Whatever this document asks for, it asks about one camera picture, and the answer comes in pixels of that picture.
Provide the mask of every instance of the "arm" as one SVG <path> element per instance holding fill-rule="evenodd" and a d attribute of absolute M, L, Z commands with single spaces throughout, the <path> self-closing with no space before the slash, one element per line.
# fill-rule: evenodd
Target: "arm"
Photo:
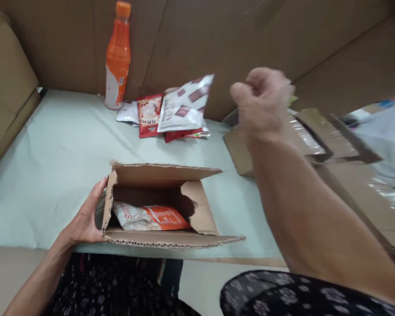
<path fill-rule="evenodd" d="M 395 265 L 360 218 L 282 134 L 292 87 L 257 68 L 236 83 L 237 102 L 268 224 L 290 271 L 395 304 Z"/>
<path fill-rule="evenodd" d="M 73 248 L 80 242 L 105 242 L 95 226 L 95 207 L 107 185 L 107 178 L 97 183 L 78 214 L 58 235 L 44 259 L 23 284 L 4 315 L 40 315 L 53 296 Z"/>

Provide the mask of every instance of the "snack bag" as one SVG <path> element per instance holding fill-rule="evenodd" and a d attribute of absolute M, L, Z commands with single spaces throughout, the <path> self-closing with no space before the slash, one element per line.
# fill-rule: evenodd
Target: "snack bag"
<path fill-rule="evenodd" d="M 214 75 L 190 81 L 178 89 L 168 89 L 161 108 L 158 132 L 194 130 L 205 126 L 203 113 Z"/>
<path fill-rule="evenodd" d="M 209 129 L 206 125 L 199 129 L 190 129 L 185 131 L 175 131 L 175 132 L 166 132 L 164 134 L 165 142 L 169 143 L 170 141 L 189 137 L 189 138 L 201 138 L 201 137 L 208 137 L 211 134 L 209 133 Z"/>
<path fill-rule="evenodd" d="M 170 206 L 136 207 L 114 201 L 113 212 L 124 230 L 181 230 L 191 226 Z"/>
<path fill-rule="evenodd" d="M 122 108 L 117 114 L 118 122 L 132 122 L 132 126 L 139 126 L 139 114 L 137 113 L 136 101 L 124 101 Z"/>
<path fill-rule="evenodd" d="M 157 131 L 161 111 L 162 94 L 143 97 L 137 100 L 139 113 L 139 138 L 160 134 Z"/>

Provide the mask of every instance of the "hand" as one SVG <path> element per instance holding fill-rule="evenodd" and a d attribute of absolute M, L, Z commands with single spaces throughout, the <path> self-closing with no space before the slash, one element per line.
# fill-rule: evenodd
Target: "hand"
<path fill-rule="evenodd" d="M 245 83 L 233 84 L 230 94 L 245 137 L 282 139 L 282 116 L 293 92 L 284 74 L 269 68 L 255 68 Z"/>
<path fill-rule="evenodd" d="M 78 243 L 107 242 L 102 232 L 95 225 L 95 208 L 98 200 L 107 186 L 107 177 L 94 185 L 91 193 L 79 209 L 74 219 L 61 232 L 65 240 L 75 245 Z"/>

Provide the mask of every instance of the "orange bottle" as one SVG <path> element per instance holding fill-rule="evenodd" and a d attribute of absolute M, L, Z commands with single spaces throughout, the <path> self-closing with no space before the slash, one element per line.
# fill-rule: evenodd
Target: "orange bottle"
<path fill-rule="evenodd" d="M 117 110 L 122 107 L 124 88 L 130 66 L 129 17 L 130 4 L 117 1 L 113 35 L 107 49 L 107 86 L 105 105 Z"/>

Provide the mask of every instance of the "table surface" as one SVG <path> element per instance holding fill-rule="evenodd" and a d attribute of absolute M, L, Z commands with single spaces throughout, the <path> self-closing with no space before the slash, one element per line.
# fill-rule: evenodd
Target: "table surface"
<path fill-rule="evenodd" d="M 253 179 L 237 174 L 223 141 L 227 128 L 207 121 L 207 139 L 169 144 L 139 139 L 138 128 L 116 122 L 97 95 L 49 90 L 0 161 L 0 246 L 48 249 L 77 213 L 110 161 L 220 168 L 204 179 L 218 231 L 246 240 L 209 249 L 169 250 L 81 244 L 78 251 L 159 258 L 272 258 L 281 254 L 266 223 Z"/>

